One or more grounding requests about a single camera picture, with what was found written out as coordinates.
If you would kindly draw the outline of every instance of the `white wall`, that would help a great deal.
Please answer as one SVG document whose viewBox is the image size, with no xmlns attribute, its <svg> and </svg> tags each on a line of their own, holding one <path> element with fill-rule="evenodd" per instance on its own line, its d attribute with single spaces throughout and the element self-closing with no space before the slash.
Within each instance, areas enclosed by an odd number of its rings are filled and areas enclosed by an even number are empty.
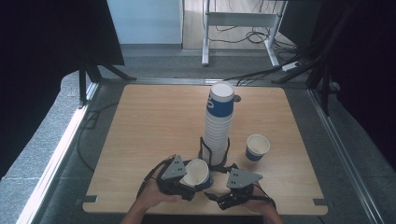
<svg viewBox="0 0 396 224">
<path fill-rule="evenodd" d="M 107 0 L 121 44 L 181 44 L 181 0 Z"/>
</svg>

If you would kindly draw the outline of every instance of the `wooden table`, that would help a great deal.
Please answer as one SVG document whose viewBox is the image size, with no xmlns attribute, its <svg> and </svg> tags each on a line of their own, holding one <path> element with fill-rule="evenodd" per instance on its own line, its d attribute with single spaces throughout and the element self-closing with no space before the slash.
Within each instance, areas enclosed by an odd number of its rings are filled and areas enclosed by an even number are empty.
<svg viewBox="0 0 396 224">
<path fill-rule="evenodd" d="M 128 85 L 120 99 L 84 203 L 87 212 L 126 213 L 143 178 L 171 154 L 185 160 L 198 157 L 205 128 L 205 106 L 210 86 Z M 237 87 L 231 146 L 226 165 L 262 174 L 262 188 L 276 201 L 282 215 L 325 215 L 323 199 L 285 92 L 280 88 Z M 266 136 L 271 149 L 256 163 L 245 157 L 251 134 Z M 222 195 L 228 174 L 213 173 L 209 192 Z M 255 215 L 243 206 L 225 211 L 202 192 L 191 202 L 161 203 L 151 214 Z"/>
</svg>

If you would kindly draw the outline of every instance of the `human arm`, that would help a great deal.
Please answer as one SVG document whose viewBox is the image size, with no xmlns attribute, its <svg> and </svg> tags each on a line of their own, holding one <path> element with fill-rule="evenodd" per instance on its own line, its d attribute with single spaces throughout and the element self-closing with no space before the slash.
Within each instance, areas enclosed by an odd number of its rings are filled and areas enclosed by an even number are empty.
<svg viewBox="0 0 396 224">
<path fill-rule="evenodd" d="M 181 196 L 179 195 L 166 195 L 160 192 L 155 178 L 157 178 L 157 175 L 162 168 L 163 166 L 160 166 L 160 168 L 152 175 L 152 178 L 148 180 L 147 185 L 140 193 L 139 197 L 134 201 L 121 224 L 139 224 L 150 207 L 154 207 L 161 202 L 171 203 L 181 200 Z"/>
<path fill-rule="evenodd" d="M 253 195 L 267 196 L 258 182 L 254 184 Z M 244 206 L 252 212 L 262 214 L 267 220 L 268 224 L 283 224 L 283 220 L 279 213 L 267 201 L 249 200 L 244 203 Z"/>
</svg>

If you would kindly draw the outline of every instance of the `stack of paper cups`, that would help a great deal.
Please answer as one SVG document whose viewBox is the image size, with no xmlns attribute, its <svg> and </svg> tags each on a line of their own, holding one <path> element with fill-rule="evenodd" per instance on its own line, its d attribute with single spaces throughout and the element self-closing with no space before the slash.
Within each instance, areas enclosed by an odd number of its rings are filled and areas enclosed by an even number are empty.
<svg viewBox="0 0 396 224">
<path fill-rule="evenodd" d="M 206 105 L 205 135 L 202 158 L 209 165 L 218 165 L 226 156 L 233 120 L 233 85 L 226 81 L 213 84 Z"/>
</svg>

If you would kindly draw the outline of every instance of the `black curtain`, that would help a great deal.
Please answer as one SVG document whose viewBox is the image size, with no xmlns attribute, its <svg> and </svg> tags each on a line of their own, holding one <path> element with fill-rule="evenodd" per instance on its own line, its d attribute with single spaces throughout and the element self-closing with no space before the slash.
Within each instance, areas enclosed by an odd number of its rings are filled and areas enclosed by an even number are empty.
<svg viewBox="0 0 396 224">
<path fill-rule="evenodd" d="M 360 0 L 331 60 L 338 99 L 396 167 L 396 6 Z"/>
<path fill-rule="evenodd" d="M 0 177 L 47 115 L 64 76 L 82 60 L 123 64 L 106 0 L 0 1 L 0 58 Z"/>
</svg>

